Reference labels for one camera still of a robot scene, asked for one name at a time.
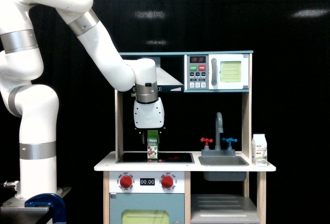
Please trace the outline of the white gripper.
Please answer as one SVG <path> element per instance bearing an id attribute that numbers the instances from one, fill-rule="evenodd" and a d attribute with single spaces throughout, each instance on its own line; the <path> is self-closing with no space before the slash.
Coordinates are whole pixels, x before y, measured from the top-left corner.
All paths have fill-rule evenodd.
<path id="1" fill-rule="evenodd" d="M 143 144 L 147 141 L 146 129 L 158 129 L 158 143 L 162 141 L 162 129 L 164 125 L 164 108 L 159 97 L 157 101 L 150 104 L 134 102 L 134 123 L 139 128 L 139 135 Z"/>

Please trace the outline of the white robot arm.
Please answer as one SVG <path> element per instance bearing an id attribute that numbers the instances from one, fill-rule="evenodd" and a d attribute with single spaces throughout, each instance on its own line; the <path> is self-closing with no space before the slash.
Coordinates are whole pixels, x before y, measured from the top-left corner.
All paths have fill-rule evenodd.
<path id="1" fill-rule="evenodd" d="M 147 49 L 147 33 L 162 24 L 165 0 L 96 0 L 96 14 L 120 51 Z M 31 8 L 44 62 L 35 80 L 56 91 L 58 184 L 72 188 L 68 199 L 101 203 L 103 176 L 93 168 L 114 149 L 114 90 L 56 9 Z"/>

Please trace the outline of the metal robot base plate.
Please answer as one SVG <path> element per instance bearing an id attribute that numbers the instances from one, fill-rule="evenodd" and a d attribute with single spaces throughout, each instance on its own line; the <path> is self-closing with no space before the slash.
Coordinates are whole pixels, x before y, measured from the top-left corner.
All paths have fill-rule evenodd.
<path id="1" fill-rule="evenodd" d="M 58 187 L 55 193 L 43 193 L 29 199 L 21 195 L 14 196 L 1 204 L 2 211 L 65 211 L 64 196 L 71 187 Z"/>

